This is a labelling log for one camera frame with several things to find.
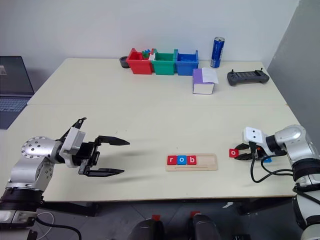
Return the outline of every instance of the storage bin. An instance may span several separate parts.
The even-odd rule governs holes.
[[[153,59],[152,59],[152,65],[153,69],[155,71],[155,74],[157,75],[174,75],[176,68],[175,68],[175,56],[178,52],[178,49],[175,49],[173,53],[161,53],[157,52],[156,49],[154,49],[153,53]]]
[[[135,48],[131,49],[129,56],[126,59],[126,62],[129,64],[132,72],[134,74],[152,74],[153,68],[151,61],[149,60],[150,54],[153,53],[153,49],[151,53],[148,53],[148,57],[146,54],[136,51]]]
[[[178,75],[192,76],[193,70],[197,69],[199,65],[198,50],[195,51],[195,54],[181,54],[177,52],[175,59]]]

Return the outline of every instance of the laptop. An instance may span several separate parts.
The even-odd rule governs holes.
[[[34,95],[21,56],[0,56],[0,129],[8,129]]]

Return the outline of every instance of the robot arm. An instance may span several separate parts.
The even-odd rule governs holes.
[[[94,142],[83,142],[85,133],[80,131],[80,127],[85,119],[79,119],[58,140],[37,136],[23,144],[20,160],[12,168],[0,199],[1,240],[34,238],[29,229],[23,228],[34,225],[37,208],[43,201],[42,194],[52,178],[55,164],[79,167],[78,174],[88,177],[109,177],[124,172],[112,168],[91,170],[97,165],[98,147],[102,143],[118,146],[130,143],[112,136],[98,136]]]
[[[320,239],[320,155],[306,130],[291,125],[267,136],[259,129],[246,127],[242,136],[244,142],[255,143],[269,156],[287,152],[295,181],[293,191],[297,193],[293,208],[296,221],[304,230],[301,239]]]

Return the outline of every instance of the green bin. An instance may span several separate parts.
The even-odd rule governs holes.
[[[175,57],[178,54],[178,49],[175,49],[173,53],[160,53],[154,49],[154,59],[151,61],[155,74],[157,75],[174,75],[176,72]]]

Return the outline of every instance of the white table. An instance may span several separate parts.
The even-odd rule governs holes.
[[[199,68],[209,67],[201,61]],[[192,76],[141,75],[121,67],[118,59],[68,58],[28,102],[29,105],[80,104],[208,106],[286,104],[274,82],[230,86],[227,73],[254,71],[261,62],[222,62],[212,95],[192,94]]]
[[[44,193],[47,201],[126,201],[159,199],[244,198],[292,196],[289,176],[272,176],[253,183],[250,162],[229,158],[229,148],[241,143],[244,127],[267,134],[299,124],[285,105],[29,105],[6,134],[6,161],[1,163],[0,183],[20,157],[21,145],[30,137],[59,138],[78,118],[87,117],[81,130],[85,141],[98,135],[115,136],[128,146],[102,145],[97,168],[125,170],[98,178],[78,175],[77,168],[54,167]],[[217,171],[165,171],[172,153],[215,153]],[[271,170],[289,168],[286,156],[274,158]],[[265,174],[259,164],[257,178]]]

